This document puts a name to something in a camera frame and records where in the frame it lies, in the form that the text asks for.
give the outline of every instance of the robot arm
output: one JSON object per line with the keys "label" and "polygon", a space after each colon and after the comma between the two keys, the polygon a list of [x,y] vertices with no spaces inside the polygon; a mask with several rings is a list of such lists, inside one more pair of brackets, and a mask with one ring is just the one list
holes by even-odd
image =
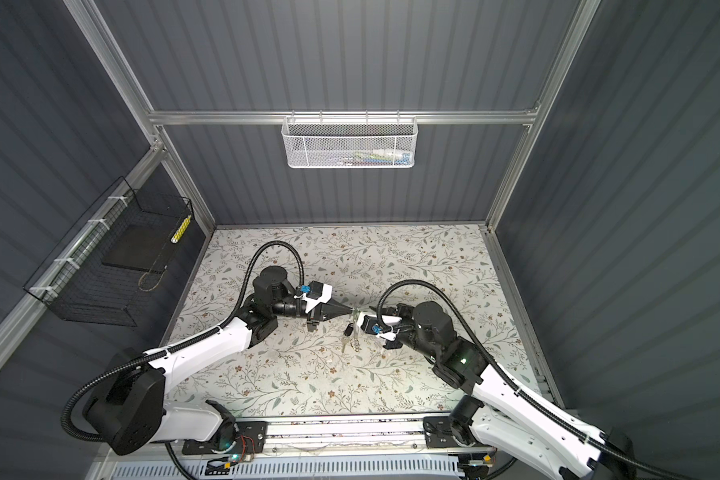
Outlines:
{"label": "robot arm", "polygon": [[317,322],[352,312],[331,299],[330,285],[313,281],[297,290],[287,277],[282,267],[268,266],[254,279],[254,293],[230,321],[162,348],[118,354],[110,367],[163,355],[96,385],[83,417],[118,455],[148,442],[174,439],[211,442],[216,450],[225,450],[237,437],[235,418],[225,408],[211,401],[164,402],[164,393],[208,365],[263,341],[277,328],[278,316],[307,318],[314,330]]}
{"label": "robot arm", "polygon": [[401,303],[396,308],[384,308],[386,327],[375,315],[365,313],[358,320],[364,332],[383,338],[384,348],[406,345],[424,354],[436,376],[467,393],[451,413],[451,431],[459,443],[472,446],[480,442],[501,448],[553,480],[588,478],[586,475],[593,473],[592,466],[601,460],[600,451],[534,408],[520,397],[520,390],[590,437],[602,440],[607,436],[522,386],[500,367],[518,385],[517,390],[509,388],[475,345],[456,334],[451,317],[439,304],[423,302],[412,307]]}

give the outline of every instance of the metal wall panel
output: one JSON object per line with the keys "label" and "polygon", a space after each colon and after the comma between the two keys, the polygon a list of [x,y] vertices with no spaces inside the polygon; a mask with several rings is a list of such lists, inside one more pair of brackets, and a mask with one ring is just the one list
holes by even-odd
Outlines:
{"label": "metal wall panel", "polygon": [[218,224],[483,220],[521,125],[421,126],[416,165],[288,167],[280,128],[169,126]]}
{"label": "metal wall panel", "polygon": [[720,478],[720,2],[605,2],[498,229],[569,408]]}
{"label": "metal wall panel", "polygon": [[148,147],[63,5],[0,2],[0,322]]}
{"label": "metal wall panel", "polygon": [[98,5],[158,110],[521,110],[576,1]]}
{"label": "metal wall panel", "polygon": [[[163,168],[157,168],[143,188],[176,194]],[[85,476],[100,444],[64,433],[59,424],[61,407],[83,383],[101,373],[116,352],[158,345],[204,240],[193,222],[154,292],[150,322],[129,328],[65,322],[50,312],[40,318],[0,370],[0,478]],[[75,423],[92,431],[79,413]],[[16,452],[21,452],[21,462],[15,461]]]}

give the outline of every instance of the white cable tie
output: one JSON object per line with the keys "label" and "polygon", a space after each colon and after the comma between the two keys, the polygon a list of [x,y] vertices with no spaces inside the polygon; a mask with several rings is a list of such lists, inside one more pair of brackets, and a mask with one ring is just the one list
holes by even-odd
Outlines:
{"label": "white cable tie", "polygon": [[57,258],[54,260],[54,262],[67,262],[68,264],[72,265],[75,270],[80,269],[80,265],[77,264],[77,262],[74,261],[74,258],[71,256],[68,256],[67,258]]}
{"label": "white cable tie", "polygon": [[56,293],[56,288],[54,286],[31,286],[29,287],[29,290],[40,290],[43,292]]}
{"label": "white cable tie", "polygon": [[104,218],[96,218],[93,220],[88,220],[89,224],[102,224],[104,225],[104,228],[106,228],[107,231],[109,231],[110,226],[106,224],[106,220]]}
{"label": "white cable tie", "polygon": [[107,197],[107,198],[111,199],[111,200],[122,200],[123,205],[128,206],[128,202],[125,201],[125,197]]}

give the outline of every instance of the leaf pattern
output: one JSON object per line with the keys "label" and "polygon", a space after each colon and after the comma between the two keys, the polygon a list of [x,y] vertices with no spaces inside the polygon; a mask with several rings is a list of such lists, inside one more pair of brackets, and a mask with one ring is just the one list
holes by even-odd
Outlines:
{"label": "leaf pattern", "polygon": [[[400,280],[419,278],[440,286],[497,360],[538,390],[476,225],[217,230],[170,340],[204,330],[229,315],[251,256],[274,239],[293,244],[302,255],[307,282],[333,285],[334,298],[351,306],[375,306],[381,293]],[[287,250],[264,252],[254,272],[271,264],[286,268],[296,286],[298,269]],[[250,284],[246,292],[252,292]],[[406,287],[393,293],[387,304],[426,300],[440,301],[421,287]],[[236,416],[251,417],[429,412],[450,410],[462,397],[462,391],[432,373],[423,355],[406,347],[384,350],[381,341],[361,333],[359,351],[348,345],[342,353],[347,321],[348,317],[338,317],[307,332],[302,320],[281,318],[277,330],[253,351],[208,366],[166,398],[212,398]],[[466,336],[455,323],[459,334]]]}

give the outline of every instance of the key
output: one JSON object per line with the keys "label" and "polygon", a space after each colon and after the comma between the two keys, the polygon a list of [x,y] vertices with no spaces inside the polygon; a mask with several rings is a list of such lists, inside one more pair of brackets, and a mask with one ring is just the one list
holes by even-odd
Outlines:
{"label": "key", "polygon": [[352,338],[352,348],[355,349],[356,352],[360,351],[360,340],[358,339],[358,330],[360,330],[360,325],[358,325],[358,318],[360,318],[360,311],[355,310],[352,314],[352,324],[355,326],[355,329],[352,332],[354,333],[354,337]]}
{"label": "key", "polygon": [[347,324],[347,328],[344,329],[344,336],[342,336],[342,353],[344,353],[344,350],[347,348],[347,343],[349,343],[349,337],[352,335],[352,331],[355,329],[355,324],[350,322]]}

